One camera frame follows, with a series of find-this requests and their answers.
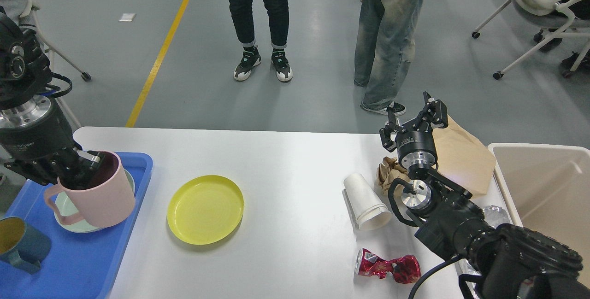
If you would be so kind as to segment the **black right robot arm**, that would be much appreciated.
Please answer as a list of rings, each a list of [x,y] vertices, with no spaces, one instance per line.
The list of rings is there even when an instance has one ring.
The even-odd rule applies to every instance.
[[[445,104],[424,93],[425,106],[399,125],[403,106],[392,102],[381,128],[382,146],[396,151],[409,180],[394,179],[387,196],[396,218],[417,228],[415,238],[443,262],[421,276],[409,293],[434,273],[465,259],[478,272],[459,276],[466,299],[587,299],[578,282],[582,257],[553,238],[523,226],[490,226],[472,194],[437,171],[433,131],[448,127]]]

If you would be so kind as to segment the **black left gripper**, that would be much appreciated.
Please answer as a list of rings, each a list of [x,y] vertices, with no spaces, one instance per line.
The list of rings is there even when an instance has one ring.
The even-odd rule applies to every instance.
[[[11,156],[5,166],[39,184],[89,188],[107,153],[78,150],[54,98],[33,97],[20,108],[19,113],[1,112],[1,145]]]

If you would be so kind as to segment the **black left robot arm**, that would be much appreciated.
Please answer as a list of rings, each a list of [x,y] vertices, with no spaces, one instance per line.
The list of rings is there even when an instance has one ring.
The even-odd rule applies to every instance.
[[[36,183],[61,183],[71,190],[91,187],[105,152],[84,151],[72,137],[57,98],[68,82],[50,69],[35,32],[21,29],[1,12],[0,141],[9,154],[4,166]]]

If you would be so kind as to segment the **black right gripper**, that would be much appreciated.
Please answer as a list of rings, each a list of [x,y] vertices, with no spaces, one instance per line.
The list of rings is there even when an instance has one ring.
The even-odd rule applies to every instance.
[[[385,127],[379,130],[381,144],[388,152],[397,149],[400,165],[410,170],[413,166],[433,168],[437,164],[436,144],[433,129],[448,127],[447,107],[440,99],[423,92],[425,106],[411,121],[407,129],[394,114],[388,111]]]

